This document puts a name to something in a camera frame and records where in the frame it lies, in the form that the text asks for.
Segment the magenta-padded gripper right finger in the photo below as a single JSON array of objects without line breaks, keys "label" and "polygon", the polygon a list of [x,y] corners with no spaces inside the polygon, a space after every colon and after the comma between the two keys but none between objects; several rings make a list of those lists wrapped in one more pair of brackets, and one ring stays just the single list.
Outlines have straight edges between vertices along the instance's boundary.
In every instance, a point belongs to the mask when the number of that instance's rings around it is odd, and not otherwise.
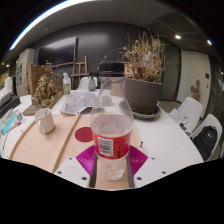
[{"label": "magenta-padded gripper right finger", "polygon": [[130,188],[143,187],[168,174],[166,168],[156,157],[148,157],[134,146],[129,148],[126,161],[128,184]]}]

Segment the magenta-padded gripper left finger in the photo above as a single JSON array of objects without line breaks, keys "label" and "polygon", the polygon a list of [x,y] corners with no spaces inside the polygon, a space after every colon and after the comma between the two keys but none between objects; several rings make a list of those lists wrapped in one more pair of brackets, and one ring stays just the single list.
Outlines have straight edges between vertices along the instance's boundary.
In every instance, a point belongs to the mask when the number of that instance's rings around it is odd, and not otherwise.
[{"label": "magenta-padded gripper left finger", "polygon": [[97,157],[90,146],[76,157],[68,157],[54,172],[55,175],[84,188],[96,184]]}]

